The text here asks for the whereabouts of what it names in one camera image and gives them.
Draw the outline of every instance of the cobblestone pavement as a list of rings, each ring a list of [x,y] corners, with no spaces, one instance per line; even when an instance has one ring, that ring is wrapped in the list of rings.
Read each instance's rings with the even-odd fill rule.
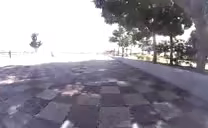
[[[115,60],[6,66],[0,128],[208,128],[208,104]]]

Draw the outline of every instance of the ground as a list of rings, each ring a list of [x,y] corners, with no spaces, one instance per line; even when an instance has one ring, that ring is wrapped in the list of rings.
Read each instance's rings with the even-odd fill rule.
[[[208,103],[110,58],[4,66],[0,128],[208,128]]]

